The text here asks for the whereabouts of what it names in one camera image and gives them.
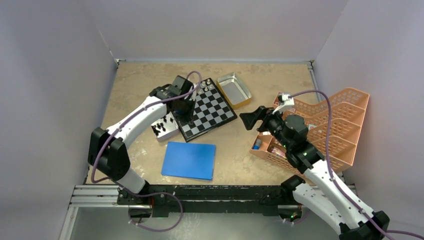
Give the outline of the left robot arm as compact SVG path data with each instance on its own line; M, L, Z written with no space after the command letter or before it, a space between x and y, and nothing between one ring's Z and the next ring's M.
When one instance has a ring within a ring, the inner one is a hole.
M95 128L90 136L87 161L91 165L90 180L97 171L129 191L129 197L138 205L149 199L149 183L131 166L128 148L154 122L169 113L182 121L190 121L194 114L200 82L193 83L178 75L172 83L154 88L141 105L114 125Z

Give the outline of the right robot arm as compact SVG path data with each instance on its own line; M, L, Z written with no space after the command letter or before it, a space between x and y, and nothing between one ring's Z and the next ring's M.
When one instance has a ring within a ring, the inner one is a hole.
M307 139L305 120L298 115L282 117L273 108L259 106L239 116L247 130L261 121L258 132L269 132L285 148L290 165L323 193L316 194L306 181L293 175L281 184L280 196L288 204L306 206L338 234L341 240L382 240L390 219L361 201L328 165L329 161Z

